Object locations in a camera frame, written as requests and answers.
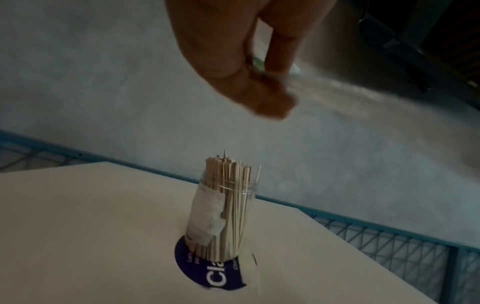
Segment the tabletop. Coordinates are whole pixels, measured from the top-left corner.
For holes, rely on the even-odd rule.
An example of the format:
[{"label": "tabletop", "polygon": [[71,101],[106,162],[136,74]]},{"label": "tabletop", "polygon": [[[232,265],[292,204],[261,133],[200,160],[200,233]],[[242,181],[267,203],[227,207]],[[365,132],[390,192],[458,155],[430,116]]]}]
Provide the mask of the tabletop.
[{"label": "tabletop", "polygon": [[110,163],[0,174],[0,302],[433,303],[299,210],[261,200],[245,231],[260,287],[203,288],[174,258],[196,188]]}]

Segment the blue label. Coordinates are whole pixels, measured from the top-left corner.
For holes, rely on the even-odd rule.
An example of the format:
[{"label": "blue label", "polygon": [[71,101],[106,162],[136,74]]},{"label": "blue label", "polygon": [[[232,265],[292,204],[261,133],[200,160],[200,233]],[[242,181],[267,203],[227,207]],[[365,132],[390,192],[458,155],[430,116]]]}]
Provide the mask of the blue label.
[{"label": "blue label", "polygon": [[238,258],[225,263],[198,258],[190,252],[183,236],[176,243],[175,260],[186,276],[204,287],[235,290],[246,286],[242,282]]}]

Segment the blue metal rail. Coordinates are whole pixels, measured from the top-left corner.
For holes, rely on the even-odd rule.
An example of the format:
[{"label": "blue metal rail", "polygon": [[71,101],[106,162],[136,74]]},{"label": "blue metal rail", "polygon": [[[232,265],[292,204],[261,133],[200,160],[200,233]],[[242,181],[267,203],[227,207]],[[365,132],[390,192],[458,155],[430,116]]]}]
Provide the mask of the blue metal rail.
[{"label": "blue metal rail", "polygon": [[[0,131],[0,174],[108,161],[188,182],[197,180],[52,145]],[[440,304],[480,303],[480,250],[408,231],[323,212],[258,195],[297,208],[338,237]]]}]

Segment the brown slatted surface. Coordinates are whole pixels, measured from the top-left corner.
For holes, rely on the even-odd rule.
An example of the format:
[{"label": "brown slatted surface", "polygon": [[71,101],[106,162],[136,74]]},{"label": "brown slatted surface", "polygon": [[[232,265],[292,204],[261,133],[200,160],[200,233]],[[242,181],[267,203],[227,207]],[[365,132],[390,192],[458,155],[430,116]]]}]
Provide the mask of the brown slatted surface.
[{"label": "brown slatted surface", "polygon": [[454,0],[421,47],[480,85],[480,1]]}]

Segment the hand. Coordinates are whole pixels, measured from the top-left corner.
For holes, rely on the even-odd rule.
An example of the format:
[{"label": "hand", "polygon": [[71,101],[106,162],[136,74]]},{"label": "hand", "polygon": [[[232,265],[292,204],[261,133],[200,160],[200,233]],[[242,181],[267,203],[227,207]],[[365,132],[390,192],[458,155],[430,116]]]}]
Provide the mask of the hand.
[{"label": "hand", "polygon": [[283,119],[295,100],[252,66],[260,18],[273,28],[265,70],[288,73],[300,43],[335,0],[165,0],[183,56],[218,92],[254,114]]}]

